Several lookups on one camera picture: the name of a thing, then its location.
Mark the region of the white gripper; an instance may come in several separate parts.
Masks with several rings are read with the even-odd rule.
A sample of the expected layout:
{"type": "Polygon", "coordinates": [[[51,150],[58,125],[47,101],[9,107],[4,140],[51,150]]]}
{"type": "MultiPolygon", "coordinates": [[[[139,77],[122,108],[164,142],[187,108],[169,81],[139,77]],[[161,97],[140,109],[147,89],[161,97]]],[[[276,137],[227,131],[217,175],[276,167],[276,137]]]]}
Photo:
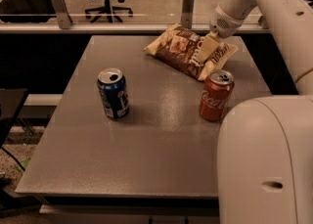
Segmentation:
{"type": "Polygon", "coordinates": [[[197,60],[203,64],[209,56],[219,47],[220,40],[217,38],[228,38],[236,33],[243,24],[243,20],[238,20],[227,15],[218,5],[211,15],[209,30],[211,34],[204,37],[197,60]]]}

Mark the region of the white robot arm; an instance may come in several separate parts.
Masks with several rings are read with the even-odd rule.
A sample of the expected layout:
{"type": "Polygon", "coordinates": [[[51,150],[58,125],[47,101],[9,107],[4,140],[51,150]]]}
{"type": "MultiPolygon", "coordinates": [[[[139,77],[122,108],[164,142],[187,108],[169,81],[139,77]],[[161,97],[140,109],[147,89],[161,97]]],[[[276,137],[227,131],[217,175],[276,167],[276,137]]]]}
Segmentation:
{"type": "Polygon", "coordinates": [[[217,143],[221,224],[313,224],[313,11],[303,0],[222,0],[210,30],[232,36],[257,7],[297,92],[250,99],[224,118],[217,143]]]}

